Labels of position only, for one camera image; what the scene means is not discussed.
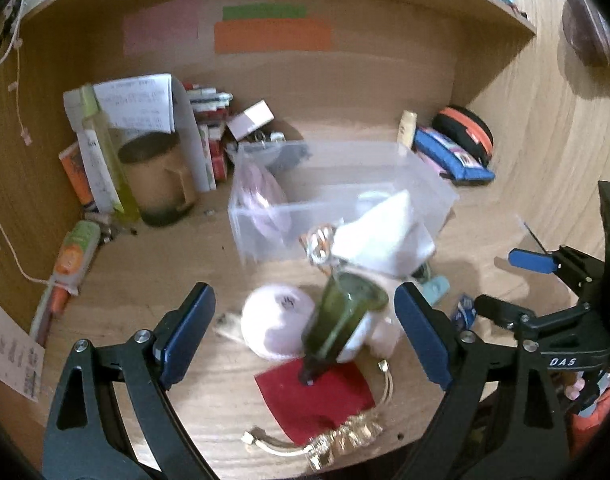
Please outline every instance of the gold jewelry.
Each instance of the gold jewelry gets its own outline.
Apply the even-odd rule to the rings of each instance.
[[[315,436],[305,446],[295,446],[269,438],[260,428],[246,431],[241,440],[275,456],[306,456],[314,471],[332,465],[337,456],[373,444],[384,431],[380,421],[380,410],[394,394],[394,380],[389,364],[383,360],[379,363],[379,368],[385,376],[385,388],[379,403],[371,410],[349,417],[339,428]]]

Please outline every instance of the plastic storage container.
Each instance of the plastic storage container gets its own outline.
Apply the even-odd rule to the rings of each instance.
[[[251,175],[259,176],[257,168],[264,174],[261,189],[251,184]],[[277,199],[275,184],[285,200],[280,191]],[[458,195],[402,144],[243,143],[236,158],[229,221],[242,261],[300,259],[306,256],[299,237],[308,230],[355,221],[405,189],[414,213],[435,238]]]

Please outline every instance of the green bottle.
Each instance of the green bottle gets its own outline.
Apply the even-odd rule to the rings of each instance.
[[[365,314],[387,303],[387,292],[375,283],[351,272],[333,272],[303,332],[305,359],[299,381],[311,386],[336,363]]]
[[[112,145],[108,122],[98,107],[92,85],[80,88],[80,103],[83,107],[83,131],[106,192],[109,194],[114,213],[121,223],[138,222],[139,207],[123,173],[121,162]]]

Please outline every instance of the yellow bottle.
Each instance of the yellow bottle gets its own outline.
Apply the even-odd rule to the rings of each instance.
[[[83,131],[90,147],[93,164],[98,168],[106,193],[109,194],[114,214],[122,223],[141,219],[139,208],[127,183],[125,174],[109,136],[108,122],[98,107],[92,85],[80,88],[83,108]]]

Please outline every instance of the clear plastic box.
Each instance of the clear plastic box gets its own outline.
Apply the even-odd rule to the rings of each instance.
[[[243,200],[244,167],[265,167],[283,189],[287,202],[262,214],[289,216],[289,228],[268,236],[258,229],[258,209]],[[239,144],[229,197],[229,222],[241,260],[305,258],[299,237],[321,224],[357,220],[375,205],[408,190],[435,239],[458,198],[420,158],[397,142],[325,141]]]

